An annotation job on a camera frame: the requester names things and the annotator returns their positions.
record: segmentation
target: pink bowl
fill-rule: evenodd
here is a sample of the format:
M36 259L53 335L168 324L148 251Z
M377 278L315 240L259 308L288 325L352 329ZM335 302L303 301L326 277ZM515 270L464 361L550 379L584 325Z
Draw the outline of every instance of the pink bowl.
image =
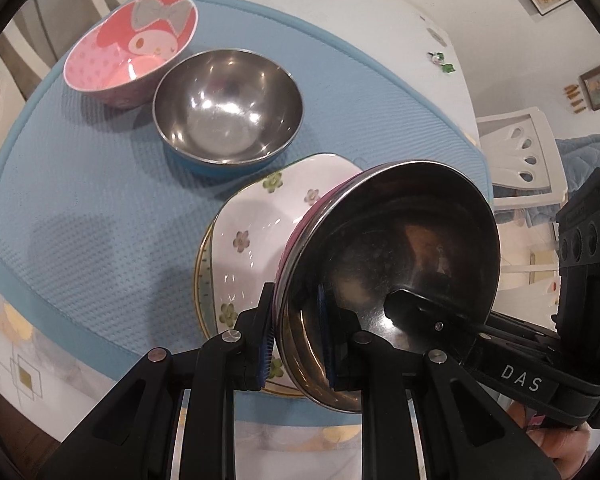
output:
M192 0L133 0L74 45L64 81L115 108L151 100L198 24Z

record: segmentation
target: my melody character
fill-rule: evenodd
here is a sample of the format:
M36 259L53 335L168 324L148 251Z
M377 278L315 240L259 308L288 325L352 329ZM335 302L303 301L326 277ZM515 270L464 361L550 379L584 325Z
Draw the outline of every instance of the my melody character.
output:
M103 23L96 43L103 48L117 43L130 54L169 60L187 44L195 21L189 0L138 0Z

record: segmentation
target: finger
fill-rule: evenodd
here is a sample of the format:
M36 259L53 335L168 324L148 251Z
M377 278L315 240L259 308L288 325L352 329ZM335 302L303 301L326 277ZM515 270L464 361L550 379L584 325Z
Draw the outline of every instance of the finger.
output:
M514 400L509 406L507 413L509 413L509 416L517 425L519 425L520 428L524 428L526 426L525 407L522 404Z
M563 479L571 478L582 465L589 447L589 427L578 430L567 428L533 430L529 437L554 459L554 464Z

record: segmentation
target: stainless steel bowl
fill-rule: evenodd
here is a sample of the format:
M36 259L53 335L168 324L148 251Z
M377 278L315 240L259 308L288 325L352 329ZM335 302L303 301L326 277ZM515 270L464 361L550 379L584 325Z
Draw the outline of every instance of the stainless steel bowl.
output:
M453 322L486 321L500 269L493 213L471 181L436 162L385 164L308 214L285 250L274 298L278 349L299 390L328 408L360 411L357 393L329 388L318 284L396 348L468 351ZM402 298L387 300L397 290Z
M291 143L302 121L302 97L273 61L245 50L210 50L164 76L154 120L190 169L249 173Z

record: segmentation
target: wall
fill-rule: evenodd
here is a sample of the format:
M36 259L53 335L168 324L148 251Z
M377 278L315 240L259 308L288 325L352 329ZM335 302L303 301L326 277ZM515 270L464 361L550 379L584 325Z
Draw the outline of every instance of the wall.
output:
M600 35L574 2L540 16L529 0L409 0L449 34L477 116L538 106L558 138L600 133L563 89L600 65Z

